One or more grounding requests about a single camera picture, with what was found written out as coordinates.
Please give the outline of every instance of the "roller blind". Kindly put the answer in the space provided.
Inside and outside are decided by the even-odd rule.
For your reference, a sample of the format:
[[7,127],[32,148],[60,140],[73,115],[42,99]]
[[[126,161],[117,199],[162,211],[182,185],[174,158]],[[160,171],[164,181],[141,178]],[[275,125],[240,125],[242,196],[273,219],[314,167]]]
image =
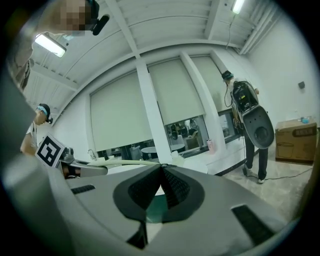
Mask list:
[[164,125],[205,113],[196,88],[180,59],[149,68]]
[[210,57],[192,57],[192,61],[199,70],[203,80],[205,81],[208,89],[210,91],[211,97],[215,104],[216,110],[218,112],[230,109],[231,107],[226,107],[230,104],[230,97],[226,96],[227,86],[224,83],[221,73],[217,68],[216,64]]
[[91,122],[97,151],[152,139],[136,72],[91,95]]

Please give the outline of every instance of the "dark vent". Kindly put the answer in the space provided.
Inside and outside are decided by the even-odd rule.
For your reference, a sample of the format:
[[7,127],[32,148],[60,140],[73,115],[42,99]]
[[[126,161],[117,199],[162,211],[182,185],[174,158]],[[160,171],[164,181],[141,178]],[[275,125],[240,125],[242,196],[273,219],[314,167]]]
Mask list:
[[128,194],[138,206],[146,210],[160,187],[160,181],[160,171],[153,171],[133,183],[128,189]]
[[75,188],[71,188],[72,193],[76,194],[80,194],[80,193],[84,193],[90,190],[94,190],[95,186],[93,185],[85,185],[85,186],[79,186],[79,187],[75,187]]
[[247,205],[241,205],[231,210],[256,246],[274,235]]

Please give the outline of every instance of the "ceiling light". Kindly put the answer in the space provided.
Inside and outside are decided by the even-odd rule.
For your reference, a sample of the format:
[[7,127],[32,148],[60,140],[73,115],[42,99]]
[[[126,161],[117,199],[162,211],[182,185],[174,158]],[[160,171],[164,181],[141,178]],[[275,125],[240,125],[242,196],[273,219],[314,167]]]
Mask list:
[[48,51],[52,52],[54,55],[61,58],[66,53],[66,48],[64,48],[57,41],[53,40],[50,36],[46,34],[40,34],[35,39],[35,42],[46,48]]
[[232,7],[232,11],[235,14],[239,14],[244,2],[245,0],[235,0],[234,5]]

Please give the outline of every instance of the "black slot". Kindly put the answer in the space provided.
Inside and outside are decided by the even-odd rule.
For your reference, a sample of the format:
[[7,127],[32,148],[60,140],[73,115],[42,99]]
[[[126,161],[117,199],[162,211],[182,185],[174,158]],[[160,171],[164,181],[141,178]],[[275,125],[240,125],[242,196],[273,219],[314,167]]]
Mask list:
[[90,190],[94,190],[95,186],[93,185],[85,185],[85,186],[79,186],[79,187],[75,187],[75,188],[71,188],[72,193],[76,194],[80,194],[80,193],[84,193]]
[[139,249],[145,248],[148,244],[146,223],[141,222],[139,230],[126,242]]
[[247,205],[232,208],[231,211],[247,232],[254,245],[257,246],[274,235]]

